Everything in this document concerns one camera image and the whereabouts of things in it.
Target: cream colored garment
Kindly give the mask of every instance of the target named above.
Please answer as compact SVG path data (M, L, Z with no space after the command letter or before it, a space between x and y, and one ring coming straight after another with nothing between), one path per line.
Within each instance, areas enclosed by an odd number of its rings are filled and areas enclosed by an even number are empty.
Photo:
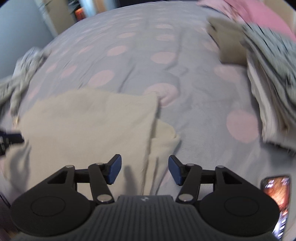
M65 165L85 169L121 154L121 171L109 186L114 197L155 194L179 142L174 129L155 118L157 106L155 94L87 88L39 101L20 121L25 144L7 152L4 175L26 191ZM89 185L78 191L91 198Z
M264 142L278 144L284 148L296 150L296 125L289 118L283 118L277 100L272 94L270 81L259 62L255 62L252 53L247 52L248 76L254 97L259 103L262 120L262 138Z

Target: smartphone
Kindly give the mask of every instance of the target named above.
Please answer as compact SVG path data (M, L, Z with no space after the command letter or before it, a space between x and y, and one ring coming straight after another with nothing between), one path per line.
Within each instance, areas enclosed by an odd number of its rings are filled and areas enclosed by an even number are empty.
M278 240L281 240L284 235L288 219L290 183L290 177L288 175L267 177L261 181L261 190L269 195L278 204L280 209L279 220L272 232Z

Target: brown cloth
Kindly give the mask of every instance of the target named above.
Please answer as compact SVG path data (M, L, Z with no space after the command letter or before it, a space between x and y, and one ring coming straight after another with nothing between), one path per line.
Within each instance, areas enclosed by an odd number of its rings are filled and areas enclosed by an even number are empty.
M208 18L208 34L219 46L219 58L223 64L247 66L246 49L240 43L244 39L242 26L223 18Z

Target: orange object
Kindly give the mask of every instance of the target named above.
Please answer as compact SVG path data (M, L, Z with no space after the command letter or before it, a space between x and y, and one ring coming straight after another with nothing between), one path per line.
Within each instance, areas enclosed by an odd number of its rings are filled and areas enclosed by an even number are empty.
M82 20L85 18L85 14L83 11L83 8L79 8L75 11L75 16L77 18L78 21Z

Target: gray polka dot sheet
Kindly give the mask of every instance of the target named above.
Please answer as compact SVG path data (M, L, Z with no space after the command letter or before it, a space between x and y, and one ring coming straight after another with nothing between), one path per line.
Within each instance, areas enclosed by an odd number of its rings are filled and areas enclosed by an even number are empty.
M259 187L268 176L290 174L296 162L284 149L262 143L256 100L246 69L222 65L206 33L208 16L223 17L194 1L133 5L84 19L47 48L51 55L33 77L20 117L37 100L83 87L142 95L156 92L161 120L181 136L176 156L204 169L224 165ZM11 127L9 113L2 126ZM158 194L176 197L167 173ZM200 198L211 192L203 186ZM292 191L286 232L296 217Z

